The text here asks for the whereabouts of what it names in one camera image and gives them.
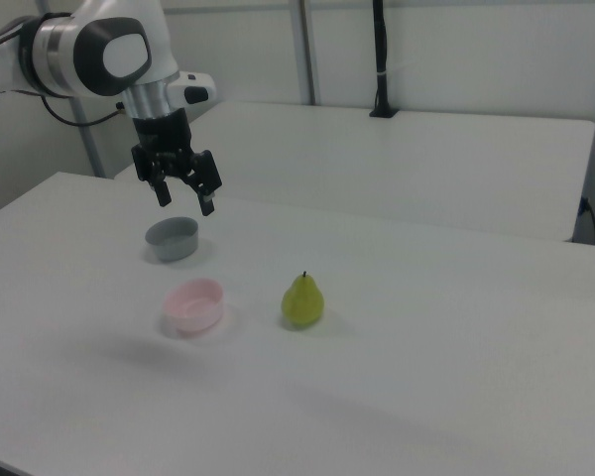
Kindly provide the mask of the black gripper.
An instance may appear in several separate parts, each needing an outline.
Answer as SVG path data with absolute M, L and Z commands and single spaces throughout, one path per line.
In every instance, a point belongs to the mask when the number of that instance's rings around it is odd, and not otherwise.
M 180 179 L 196 193 L 202 215 L 209 216 L 222 179 L 210 151 L 192 150 L 185 110 L 157 118 L 135 118 L 132 122 L 139 140 L 131 149 L 139 181 L 150 186 L 160 206 L 167 206 L 172 198 L 166 175 L 181 175 Z

